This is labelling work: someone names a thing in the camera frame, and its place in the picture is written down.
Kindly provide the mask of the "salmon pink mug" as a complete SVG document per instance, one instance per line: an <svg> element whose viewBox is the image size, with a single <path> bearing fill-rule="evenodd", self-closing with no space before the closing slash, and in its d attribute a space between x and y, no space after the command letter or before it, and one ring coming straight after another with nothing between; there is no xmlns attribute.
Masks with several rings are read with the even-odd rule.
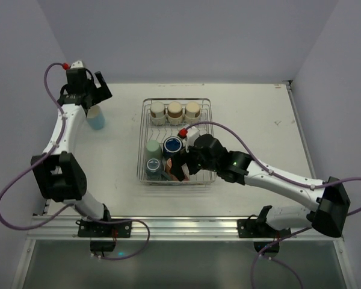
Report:
<svg viewBox="0 0 361 289"><path fill-rule="evenodd" d="M171 172L171 167L172 167L172 162L171 162L171 159L169 158L167 161L166 161L166 164L165 164L165 172L166 174L168 174L168 176L170 177L170 179L172 181L178 181L177 177L175 177Z"/></svg>

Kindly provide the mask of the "dark blue patterned mug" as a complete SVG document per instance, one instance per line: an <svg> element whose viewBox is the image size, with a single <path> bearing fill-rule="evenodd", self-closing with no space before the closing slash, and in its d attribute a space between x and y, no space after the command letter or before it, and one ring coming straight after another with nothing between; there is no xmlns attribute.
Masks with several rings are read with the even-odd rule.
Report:
<svg viewBox="0 0 361 289"><path fill-rule="evenodd" d="M162 153L163 157L167 160L174 154L178 153L183 148L183 141L177 136L171 136L164 140Z"/></svg>

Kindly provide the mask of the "grey teal mug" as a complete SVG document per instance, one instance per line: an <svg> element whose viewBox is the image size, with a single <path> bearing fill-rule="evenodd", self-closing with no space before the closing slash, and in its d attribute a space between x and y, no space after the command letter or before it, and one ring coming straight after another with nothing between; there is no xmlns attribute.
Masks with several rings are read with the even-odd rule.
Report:
<svg viewBox="0 0 361 289"><path fill-rule="evenodd" d="M147 160L145 166L147 179L150 181L169 181L171 177L165 172L163 163L157 158Z"/></svg>

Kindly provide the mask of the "light green cup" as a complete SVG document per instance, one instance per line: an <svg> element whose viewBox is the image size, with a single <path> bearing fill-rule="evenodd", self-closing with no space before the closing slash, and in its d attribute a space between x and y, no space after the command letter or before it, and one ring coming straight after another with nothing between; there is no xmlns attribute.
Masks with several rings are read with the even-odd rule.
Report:
<svg viewBox="0 0 361 289"><path fill-rule="evenodd" d="M149 140L145 145L145 159L149 161L151 159L163 160L162 147L156 140Z"/></svg>

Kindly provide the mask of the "light blue mug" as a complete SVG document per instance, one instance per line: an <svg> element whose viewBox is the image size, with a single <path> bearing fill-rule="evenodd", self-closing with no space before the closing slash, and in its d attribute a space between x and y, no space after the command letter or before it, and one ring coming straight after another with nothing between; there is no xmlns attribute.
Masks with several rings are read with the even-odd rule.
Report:
<svg viewBox="0 0 361 289"><path fill-rule="evenodd" d="M93 130L100 130L105 125L105 117L102 109L98 105L92 106L88 112L86 121Z"/></svg>

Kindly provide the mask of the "cream brown cup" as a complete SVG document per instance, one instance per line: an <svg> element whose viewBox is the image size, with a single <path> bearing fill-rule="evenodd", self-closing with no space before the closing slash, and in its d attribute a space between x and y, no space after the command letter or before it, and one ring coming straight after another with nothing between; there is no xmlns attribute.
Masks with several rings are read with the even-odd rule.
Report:
<svg viewBox="0 0 361 289"><path fill-rule="evenodd" d="M197 102L188 102L185 106L185 122L188 124L197 123L200 119L200 105Z"/></svg>

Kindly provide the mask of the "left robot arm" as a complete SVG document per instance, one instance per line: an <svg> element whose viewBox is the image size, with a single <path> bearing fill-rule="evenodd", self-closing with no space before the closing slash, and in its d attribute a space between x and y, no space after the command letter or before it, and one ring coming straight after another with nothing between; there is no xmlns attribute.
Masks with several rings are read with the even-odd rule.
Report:
<svg viewBox="0 0 361 289"><path fill-rule="evenodd" d="M43 153L31 158L32 171L45 199L71 204L86 219L108 222L110 212L87 190L87 177L73 151L90 109L112 94L102 74L91 73L80 61L66 68L66 77L52 137Z"/></svg>

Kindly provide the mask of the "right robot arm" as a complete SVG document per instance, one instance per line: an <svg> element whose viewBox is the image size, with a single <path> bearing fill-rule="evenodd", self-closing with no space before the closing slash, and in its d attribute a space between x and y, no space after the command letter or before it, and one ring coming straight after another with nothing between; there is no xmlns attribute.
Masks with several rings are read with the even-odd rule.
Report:
<svg viewBox="0 0 361 289"><path fill-rule="evenodd" d="M207 170L226 182L262 188L298 203L296 207L263 207L257 219L262 229L309 227L328 237L342 235L350 199L336 178L322 182L257 163L245 152L228 151L210 134L185 139L185 147L171 156L171 163L170 173L180 181L186 166L190 175Z"/></svg>

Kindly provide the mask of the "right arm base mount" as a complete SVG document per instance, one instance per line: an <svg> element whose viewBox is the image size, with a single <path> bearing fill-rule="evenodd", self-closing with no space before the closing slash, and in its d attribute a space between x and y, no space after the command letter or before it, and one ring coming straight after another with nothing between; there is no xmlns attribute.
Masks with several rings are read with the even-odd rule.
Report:
<svg viewBox="0 0 361 289"><path fill-rule="evenodd" d="M272 238L274 240L285 237L291 233L290 229L275 230L266 224L267 213L272 209L271 205L264 206L258 216L252 214L244 219L236 221L236 228L239 238ZM254 241L253 246L257 253L266 247L272 241ZM270 258L275 257L279 253L280 244L275 244L265 250L262 256Z"/></svg>

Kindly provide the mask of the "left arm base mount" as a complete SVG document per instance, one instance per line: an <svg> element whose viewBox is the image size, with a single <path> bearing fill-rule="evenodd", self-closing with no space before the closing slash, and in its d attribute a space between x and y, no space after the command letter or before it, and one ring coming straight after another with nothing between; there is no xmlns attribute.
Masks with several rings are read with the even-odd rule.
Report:
<svg viewBox="0 0 361 289"><path fill-rule="evenodd" d="M112 252L116 248L118 238L131 236L132 222L123 222L113 225L104 225L98 222L77 220L78 234L80 238L90 238L90 252L93 254Z"/></svg>

